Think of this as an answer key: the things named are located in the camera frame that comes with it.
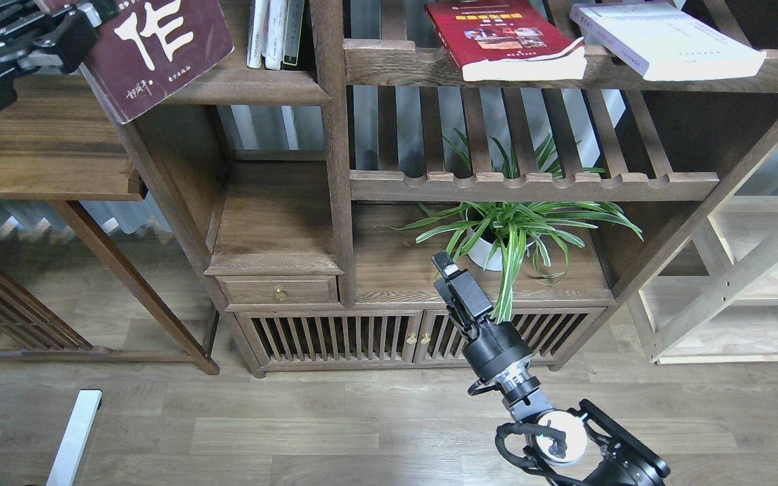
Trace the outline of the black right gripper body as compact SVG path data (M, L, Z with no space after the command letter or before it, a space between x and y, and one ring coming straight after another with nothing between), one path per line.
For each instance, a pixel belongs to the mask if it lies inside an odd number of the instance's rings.
M531 350L510 322L495 323L491 306L478 317L462 304L449 304L450 320L467 336L463 356L478 381L472 389L532 389L532 376L527 369Z

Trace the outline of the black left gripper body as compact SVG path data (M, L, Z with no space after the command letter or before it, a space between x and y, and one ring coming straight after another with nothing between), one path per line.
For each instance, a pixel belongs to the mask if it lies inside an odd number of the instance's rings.
M41 68L71 74L98 42L98 1L44 12L34 1L0 2L0 111L17 98L14 81Z

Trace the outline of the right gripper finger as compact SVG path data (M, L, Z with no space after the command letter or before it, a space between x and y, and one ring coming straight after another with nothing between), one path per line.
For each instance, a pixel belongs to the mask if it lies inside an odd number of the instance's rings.
M475 277L466 269L457 267L447 252L437 252L432 262L440 273L438 280L446 280L457 299L458 312L464 328L479 328L493 324L490 313L493 305Z
M453 323L456 329L458 329L459 333L463 334L463 320L458 312L457 299L453 290L450 289L450 286L448 286L446 280L436 280L434 282L434 286L446 305L448 316L450 316L450 322Z

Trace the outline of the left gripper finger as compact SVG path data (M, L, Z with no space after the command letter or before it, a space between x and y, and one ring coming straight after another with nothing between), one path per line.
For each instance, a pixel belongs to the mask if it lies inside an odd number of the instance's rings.
M75 7L86 15L93 28L98 28L120 12L120 4L110 0L75 1Z

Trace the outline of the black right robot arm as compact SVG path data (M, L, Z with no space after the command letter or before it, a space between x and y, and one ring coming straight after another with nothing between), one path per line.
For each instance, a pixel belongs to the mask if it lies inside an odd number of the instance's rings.
M477 375L469 395L498 391L512 421L500 425L495 447L527 474L552 485L661 485L670 474L667 462L643 445L589 400L576 409L556 409L529 373L532 351L510 322L491 320L493 306L469 271L447 252L432 258L440 277L435 287L450 320L467 338L463 356ZM589 443L602 461L583 480L562 476L556 468L575 464Z

